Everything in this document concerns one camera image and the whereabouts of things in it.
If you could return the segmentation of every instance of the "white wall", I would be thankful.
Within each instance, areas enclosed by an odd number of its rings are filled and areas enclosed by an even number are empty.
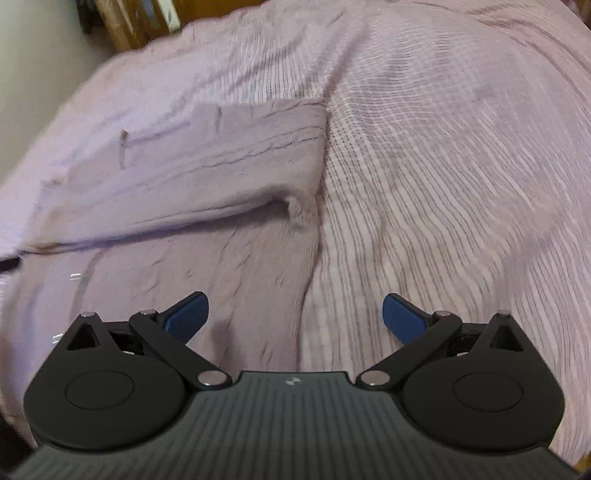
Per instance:
[[[80,82],[113,55],[74,0],[0,0],[0,181]]]

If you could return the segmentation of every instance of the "triangular cutout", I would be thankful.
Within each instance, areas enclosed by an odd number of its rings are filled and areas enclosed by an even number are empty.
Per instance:
[[[511,328],[507,325],[499,327],[492,339],[491,348],[498,348],[501,350],[511,350],[513,352],[522,352],[523,347],[519,344]]]
[[[68,345],[68,350],[82,350],[83,348],[94,348],[95,346],[99,346],[99,340],[92,326],[85,323],[74,335]]]

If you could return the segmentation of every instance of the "circular pad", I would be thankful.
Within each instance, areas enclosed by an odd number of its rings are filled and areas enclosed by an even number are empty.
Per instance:
[[[104,451],[143,442],[169,426],[185,402],[168,365],[121,351],[87,348],[54,356],[25,393],[41,443]]]
[[[491,453],[547,442],[564,411],[551,372],[513,351],[426,364],[408,378],[402,402],[427,435],[449,446]]]
[[[461,377],[453,392],[466,407],[485,412],[509,410],[523,397],[521,386],[511,377],[488,372]]]
[[[66,387],[66,398],[84,410],[104,410],[122,404],[134,392],[134,381],[119,372],[92,372]]]

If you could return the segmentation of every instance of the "small logo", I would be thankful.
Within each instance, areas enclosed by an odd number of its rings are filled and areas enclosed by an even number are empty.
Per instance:
[[[297,377],[290,378],[289,380],[285,381],[290,387],[295,387],[296,385],[301,384],[301,380]]]

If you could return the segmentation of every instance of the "ribbed black surface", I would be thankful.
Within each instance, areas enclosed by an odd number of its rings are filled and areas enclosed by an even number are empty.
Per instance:
[[[294,377],[300,381],[289,381]],[[561,480],[575,474],[544,449],[485,457],[440,446],[408,424],[389,395],[359,390],[342,373],[245,373],[227,390],[197,395],[177,424],[141,446],[101,455],[43,447],[14,478]]]

